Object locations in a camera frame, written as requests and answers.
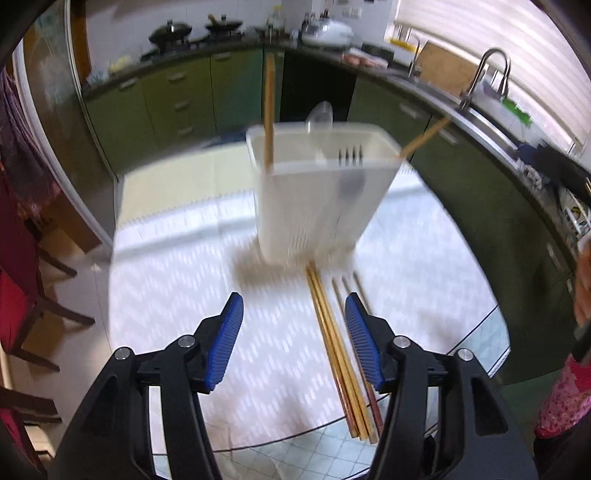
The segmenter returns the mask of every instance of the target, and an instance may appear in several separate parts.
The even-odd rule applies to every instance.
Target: frying pan
[[[217,20],[212,14],[209,14],[207,17],[211,23],[205,25],[205,28],[211,33],[231,32],[242,25],[242,20],[226,20],[225,15],[222,15],[221,21]]]

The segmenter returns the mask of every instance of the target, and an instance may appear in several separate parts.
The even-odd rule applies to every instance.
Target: wooden chopstick
[[[340,312],[343,315],[343,321],[345,321],[345,323],[346,323],[345,302],[343,301],[343,297],[341,297],[341,295],[340,295],[339,286],[338,286],[335,278],[332,279],[332,286],[335,291],[336,299],[339,302]],[[353,340],[351,339],[350,334],[349,334],[349,341],[351,342],[351,345],[353,345]],[[376,407],[378,406],[378,404],[377,404],[377,402],[375,402],[375,395],[374,395],[374,391],[373,391],[371,385],[369,385],[368,381],[365,379],[365,374],[363,373],[363,367],[361,366],[361,362],[359,361],[359,357],[357,356],[357,352],[355,351],[355,347],[353,347],[353,354],[355,355],[355,361],[357,362],[357,367],[358,367],[359,373],[361,374],[361,382],[362,382],[363,387],[365,389],[365,394],[367,395],[367,398],[369,400],[369,404],[372,407],[372,416],[374,417],[374,423],[375,423],[376,428],[378,429],[378,431],[376,432],[376,430],[374,429],[374,426],[369,421],[369,418],[367,418],[367,421],[368,421],[367,429],[368,429],[368,435],[369,435],[369,442],[371,444],[374,444],[374,443],[378,442],[378,437],[381,432],[380,425],[383,428],[384,423],[382,422],[382,417],[381,417],[381,414],[379,413],[379,410],[378,410],[379,422],[376,420],[376,415],[374,412],[374,408],[373,408],[374,405],[372,403],[372,399],[374,400]],[[363,408],[367,408],[367,405],[365,404],[365,402],[363,402]]]
[[[357,430],[355,419],[353,418],[351,402],[343,386],[343,374],[339,369],[339,363],[336,359],[336,352],[330,343],[326,322],[324,321],[324,317],[320,309],[320,301],[316,296],[316,291],[311,278],[311,272],[309,272],[308,269],[306,269],[306,278],[308,279],[308,285],[310,287],[310,293],[314,303],[314,310],[316,311],[316,318],[318,319],[318,324],[320,326],[320,333],[322,334],[322,339],[324,341],[324,347],[326,348],[326,353],[329,357],[330,370],[332,371],[333,378],[335,379],[336,390],[339,394],[340,403],[343,406],[343,412],[345,414],[347,426],[349,427],[349,434],[351,435],[351,438],[357,438],[359,436],[359,431]]]
[[[265,171],[273,165],[273,122],[275,120],[275,56],[268,53],[265,59]]]
[[[422,147],[425,143],[431,140],[441,129],[448,126],[451,122],[451,119],[448,116],[445,116],[441,120],[439,120],[435,125],[432,127],[427,128],[425,132],[419,135],[417,138],[412,140],[406,147],[404,147],[400,153],[398,154],[399,158],[408,157],[415,150]]]
[[[311,279],[313,283],[314,290],[319,299],[320,303],[320,310],[323,313],[324,319],[328,326],[327,331],[329,333],[330,341],[335,349],[336,358],[339,362],[339,368],[343,373],[343,379],[345,381],[345,391],[349,396],[352,410],[353,410],[353,418],[355,419],[355,423],[357,424],[357,428],[359,430],[359,439],[366,440],[368,435],[367,424],[369,422],[367,410],[363,407],[363,397],[361,396],[361,390],[359,389],[359,383],[357,382],[357,377],[353,372],[353,367],[351,366],[351,362],[349,359],[349,355],[345,350],[345,344],[343,343],[343,338],[340,335],[337,326],[335,324],[335,317],[332,313],[332,310],[329,306],[328,300],[326,298],[326,292],[324,291],[324,287],[322,286],[322,282],[320,281],[320,277],[316,270],[314,264],[308,265],[308,270],[311,272]]]
[[[358,287],[360,287],[361,282],[359,281],[359,277],[357,275],[357,272],[353,272],[353,279],[355,280],[355,283],[358,285]],[[345,286],[345,290],[347,291],[347,295],[348,295],[352,292],[352,290],[349,287],[349,283],[347,282],[347,279],[344,275],[342,277],[342,280],[343,280],[343,285]],[[334,282],[333,286],[335,287],[335,290],[336,290],[337,289],[336,280],[333,279],[333,282]],[[337,296],[339,297],[339,303],[343,304],[343,306],[342,306],[343,318],[345,318],[345,304],[343,303],[343,300],[340,299],[340,294],[337,294]],[[359,297],[361,298],[361,301],[363,302],[365,309],[369,313],[367,299],[365,298],[365,295],[360,294]],[[357,365],[359,366],[359,371],[361,372],[361,377],[363,378],[363,385],[365,386],[365,393],[368,396],[369,406],[371,408],[372,417],[374,418],[375,427],[378,429],[378,435],[381,435],[382,430],[384,429],[384,420],[382,419],[382,414],[381,414],[379,407],[378,407],[378,400],[376,400],[376,398],[375,398],[374,388],[369,384],[369,382],[365,378],[365,374],[363,373],[363,368],[361,367],[361,363],[359,362],[359,358],[357,357],[357,352],[355,352],[355,358],[357,359]]]
[[[372,312],[371,306],[369,305],[369,300],[367,298],[367,295],[365,294],[365,290],[363,289],[363,287],[361,285],[361,279],[359,278],[359,274],[355,270],[353,270],[353,281],[355,282],[355,285],[357,286],[357,293],[359,294],[359,298],[363,302],[363,306],[365,307],[365,310],[367,310],[367,312],[371,316],[373,316],[374,313]]]

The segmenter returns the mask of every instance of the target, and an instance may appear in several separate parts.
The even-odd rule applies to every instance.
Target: person
[[[591,319],[591,244],[577,263],[574,316]],[[535,427],[534,458],[541,480],[591,478],[591,365],[569,355]]]

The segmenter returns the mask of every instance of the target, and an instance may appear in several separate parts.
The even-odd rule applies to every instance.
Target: gas stove
[[[240,42],[244,34],[240,31],[210,33],[201,38],[191,40],[188,42],[177,43],[169,45],[165,50],[154,48],[140,57],[140,61],[152,61],[156,59],[164,59],[166,57],[174,57],[180,53],[185,53],[191,50],[198,50],[208,45],[215,45],[217,43]]]

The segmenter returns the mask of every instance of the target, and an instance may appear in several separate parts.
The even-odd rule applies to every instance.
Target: bottle
[[[285,28],[285,21],[281,15],[281,5],[273,7],[272,24],[275,30],[283,30]]]

